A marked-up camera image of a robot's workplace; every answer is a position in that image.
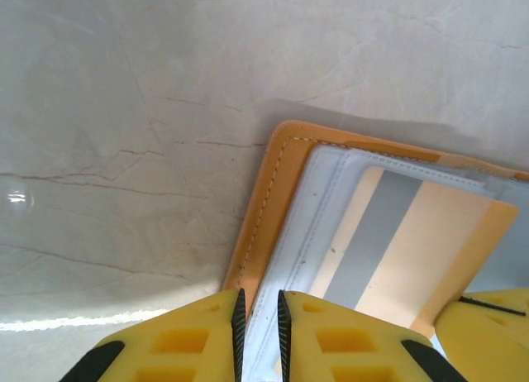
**gray stripe on card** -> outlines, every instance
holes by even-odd
[[[354,309],[422,180],[385,170],[324,298]]]

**stitched seam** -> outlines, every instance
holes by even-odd
[[[254,231],[251,234],[250,244],[248,245],[248,249],[246,250],[246,253],[245,253],[245,259],[242,261],[242,264],[241,264],[241,271],[239,272],[239,275],[237,276],[236,287],[238,289],[241,287],[242,275],[245,272],[246,263],[248,262],[248,258],[250,257],[251,249],[254,246],[254,240],[255,240],[255,237],[257,236],[257,230],[259,229],[259,225],[261,223],[261,218],[263,217],[263,212],[265,211],[266,204],[268,202],[268,199],[269,199],[269,196],[270,196],[270,192],[272,190],[272,186],[274,186],[275,175],[277,174],[279,165],[281,164],[281,160],[283,159],[284,149],[287,146],[288,141],[290,141],[290,140],[315,142],[315,143],[320,144],[320,145],[329,145],[329,146],[335,146],[335,147],[338,147],[338,148],[345,148],[345,149],[353,149],[354,148],[353,146],[340,145],[340,144],[336,144],[334,142],[315,140],[313,138],[304,138],[304,137],[300,137],[300,136],[290,136],[286,140],[284,140],[283,144],[281,145],[281,150],[279,151],[278,159],[275,162],[274,172],[272,173],[272,178],[270,179],[270,182],[269,182],[269,185],[268,185],[268,189],[266,191],[266,195],[264,196],[263,204],[261,204],[261,208],[259,210],[259,216],[257,217],[257,223],[255,224]],[[398,159],[402,159],[402,160],[419,161],[421,163],[428,163],[430,165],[434,165],[435,164],[435,163],[433,163],[431,161],[415,159],[415,158],[412,158],[412,157],[395,156],[395,155],[390,155],[388,153],[374,152],[374,151],[371,151],[371,150],[369,150],[369,152],[375,153],[377,155],[393,157],[393,158],[398,158]],[[498,176],[499,178],[506,179],[505,177],[502,177],[501,175],[493,174],[493,173],[491,173],[490,171],[487,171],[487,170],[476,169],[475,167],[466,167],[466,168],[468,168],[469,170],[480,171],[480,172],[483,172],[483,173],[486,173],[486,174],[490,174],[490,175]]]

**marble surface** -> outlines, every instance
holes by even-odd
[[[529,168],[529,0],[0,0],[0,380],[215,292],[305,119]]]

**wallet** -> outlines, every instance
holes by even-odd
[[[437,314],[469,284],[524,285],[528,181],[528,173],[464,156],[304,122],[280,125],[224,284],[246,292],[255,359],[247,380],[277,378],[267,373],[278,359],[269,348],[277,343],[270,304],[279,289],[430,337]]]

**wallet stitching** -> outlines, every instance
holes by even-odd
[[[239,275],[237,276],[236,287],[238,289],[241,287],[242,275],[245,273],[246,263],[248,262],[248,259],[250,258],[250,253],[251,253],[251,250],[252,250],[252,248],[254,246],[254,240],[255,240],[255,237],[257,236],[257,230],[259,229],[259,225],[261,223],[261,219],[263,217],[263,212],[265,211],[266,204],[268,202],[268,199],[269,199],[269,196],[270,196],[270,192],[272,190],[272,186],[274,186],[275,175],[277,174],[279,165],[281,164],[281,160],[283,159],[284,149],[285,149],[285,147],[287,146],[287,144],[288,144],[288,142],[290,140],[316,142],[317,144],[320,144],[320,145],[329,145],[329,146],[335,146],[335,147],[338,147],[338,148],[345,148],[345,149],[353,149],[354,148],[353,146],[340,145],[340,144],[336,144],[334,142],[315,140],[313,138],[305,138],[305,137],[300,137],[300,136],[290,136],[290,137],[287,137],[284,140],[283,144],[281,145],[281,150],[279,151],[278,159],[275,162],[274,171],[272,172],[272,178],[270,179],[270,182],[269,182],[269,185],[268,185],[268,189],[266,191],[266,195],[264,196],[263,203],[261,204],[261,208],[259,210],[259,216],[257,217],[257,223],[255,224],[254,231],[251,234],[250,244],[248,245],[248,249],[246,250],[246,253],[245,253],[245,259],[242,261],[242,264],[241,264],[241,271],[239,272]],[[377,155],[387,156],[387,157],[396,157],[396,158],[399,158],[399,159],[419,161],[419,162],[422,162],[422,163],[428,163],[430,165],[434,165],[435,164],[435,163],[433,163],[431,161],[415,159],[415,158],[412,158],[412,157],[395,156],[395,155],[390,155],[388,153],[374,152],[374,151],[371,151],[371,150],[370,150],[370,152],[371,153],[376,153]],[[474,168],[469,168],[469,169],[470,170],[481,171],[481,172],[484,172],[484,173],[487,173],[487,174],[491,174],[491,175],[496,175],[496,174],[492,174],[490,171],[483,170],[483,169],[476,169],[475,167]]]

